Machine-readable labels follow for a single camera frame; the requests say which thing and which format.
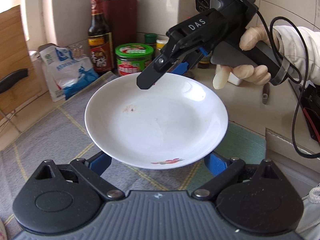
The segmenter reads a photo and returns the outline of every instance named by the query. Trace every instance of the green lid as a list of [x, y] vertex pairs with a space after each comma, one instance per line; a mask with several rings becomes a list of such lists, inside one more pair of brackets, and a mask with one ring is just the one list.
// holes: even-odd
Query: green lid
[[158, 34], [155, 33], [146, 33], [144, 35], [144, 42], [149, 44], [157, 43]]
[[153, 48], [142, 43], [127, 43], [116, 47], [116, 55], [121, 57], [144, 57], [153, 54]]

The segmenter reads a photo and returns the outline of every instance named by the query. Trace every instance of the gloved thumb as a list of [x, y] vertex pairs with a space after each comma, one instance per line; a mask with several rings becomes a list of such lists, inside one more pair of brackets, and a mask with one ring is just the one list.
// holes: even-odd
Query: gloved thumb
[[[276, 30], [273, 30], [272, 33], [276, 48], [279, 49], [280, 45], [277, 37], [278, 32]], [[258, 41], [263, 41], [268, 46], [271, 46], [267, 31], [263, 25], [250, 27], [248, 30], [246, 30], [240, 39], [239, 47], [242, 50], [250, 50], [256, 46]]]
[[216, 75], [214, 76], [212, 81], [214, 89], [224, 88], [224, 86], [228, 82], [231, 70], [232, 69], [229, 66], [217, 65]]

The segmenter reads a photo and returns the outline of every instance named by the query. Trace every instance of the red knife block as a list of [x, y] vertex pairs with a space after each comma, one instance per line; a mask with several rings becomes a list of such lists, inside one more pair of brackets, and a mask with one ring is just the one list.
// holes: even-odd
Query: red knife block
[[137, 42], [138, 0], [103, 1], [105, 19], [112, 31], [114, 49], [125, 43]]

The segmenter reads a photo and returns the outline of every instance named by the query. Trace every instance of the soy sauce bottle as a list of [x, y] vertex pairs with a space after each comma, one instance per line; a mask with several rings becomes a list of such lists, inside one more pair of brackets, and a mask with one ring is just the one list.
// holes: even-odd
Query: soy sauce bottle
[[91, 15], [88, 31], [90, 59], [94, 70], [102, 75], [114, 69], [112, 33], [104, 18], [102, 0], [91, 0]]

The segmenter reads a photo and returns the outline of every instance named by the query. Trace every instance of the black cable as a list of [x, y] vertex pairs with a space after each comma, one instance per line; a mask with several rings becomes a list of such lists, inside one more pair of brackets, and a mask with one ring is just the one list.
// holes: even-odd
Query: black cable
[[[301, 99], [302, 99], [302, 95], [303, 95], [303, 92], [306, 88], [306, 83], [307, 83], [307, 77], [308, 77], [308, 72], [309, 72], [309, 53], [308, 53], [308, 48], [307, 48], [307, 45], [306, 45], [306, 42], [305, 40], [303, 39], [303, 36], [301, 35], [300, 31], [298, 30], [298, 28], [294, 25], [294, 23], [292, 21], [290, 21], [289, 19], [285, 18], [285, 17], [282, 17], [282, 16], [279, 16], [279, 17], [276, 17], [274, 18], [271, 23], [270, 23], [270, 30], [268, 29], [268, 26], [263, 18], [263, 16], [261, 15], [261, 13], [258, 11], [257, 12], [258, 16], [260, 17], [261, 21], [262, 21], [262, 24], [263, 26], [265, 27], [266, 31], [267, 31], [267, 34], [268, 34], [268, 37], [269, 37], [269, 41], [270, 41], [270, 44], [271, 44], [271, 48], [272, 48], [272, 51], [273, 51], [273, 54], [275, 55], [276, 57], [276, 60], [277, 62], [279, 63], [279, 65], [281, 66], [281, 61], [280, 60], [283, 60], [283, 56], [280, 54], [280, 52], [278, 51], [278, 49], [276, 48], [276, 44], [275, 44], [275, 41], [273, 39], [273, 25], [274, 23], [277, 21], [277, 20], [284, 20], [286, 22], [288, 22], [295, 30], [296, 32], [298, 33], [298, 35], [300, 36], [300, 39], [302, 40], [302, 43], [303, 43], [303, 47], [304, 47], [304, 50], [305, 50], [305, 54], [306, 54], [306, 71], [305, 71], [305, 76], [304, 76], [304, 79], [303, 79], [303, 85], [302, 85], [302, 90], [300, 92], [300, 96], [298, 98], [298, 103], [297, 103], [297, 107], [296, 107], [296, 110], [294, 112], [294, 116], [293, 116], [293, 120], [292, 120], [292, 130], [291, 130], [291, 135], [292, 135], [292, 144], [294, 146], [294, 149], [296, 150], [296, 152], [304, 157], [304, 158], [308, 158], [308, 159], [316, 159], [316, 158], [320, 158], [320, 153], [317, 153], [317, 154], [306, 154], [306, 153], [303, 153], [299, 150], [297, 144], [296, 144], [296, 139], [295, 139], [295, 135], [294, 135], [294, 131], [295, 131], [295, 126], [296, 126], [296, 120], [297, 120], [297, 115], [298, 115], [298, 111], [299, 111], [299, 107], [300, 107], [300, 103], [301, 103]], [[301, 76], [301, 73], [300, 71], [297, 69], [296, 66], [294, 66], [293, 64], [290, 64], [290, 66], [298, 73], [299, 75], [299, 82], [297, 82], [296, 80], [294, 81], [294, 83], [297, 83], [297, 84], [300, 84], [301, 83], [301, 80], [302, 80], [302, 76]]]

